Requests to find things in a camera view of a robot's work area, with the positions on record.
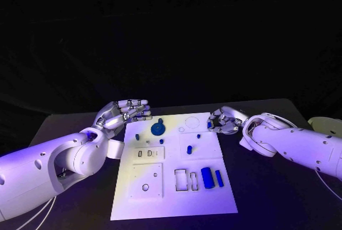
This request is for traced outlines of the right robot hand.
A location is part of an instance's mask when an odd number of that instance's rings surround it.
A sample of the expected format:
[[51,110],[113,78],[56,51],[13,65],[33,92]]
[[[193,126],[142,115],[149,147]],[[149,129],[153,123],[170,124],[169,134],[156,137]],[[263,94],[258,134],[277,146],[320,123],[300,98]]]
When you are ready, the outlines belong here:
[[206,121],[208,131],[218,134],[232,135],[238,132],[240,128],[244,127],[250,116],[244,111],[222,106],[218,110],[211,113]]

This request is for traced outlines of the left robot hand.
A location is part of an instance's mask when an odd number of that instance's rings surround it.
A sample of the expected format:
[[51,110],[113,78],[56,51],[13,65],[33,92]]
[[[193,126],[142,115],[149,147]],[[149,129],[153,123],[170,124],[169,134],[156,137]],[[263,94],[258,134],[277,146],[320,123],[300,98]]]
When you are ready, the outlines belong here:
[[92,128],[98,129],[111,139],[133,122],[153,119],[149,101],[144,99],[129,99],[110,102],[100,110]]

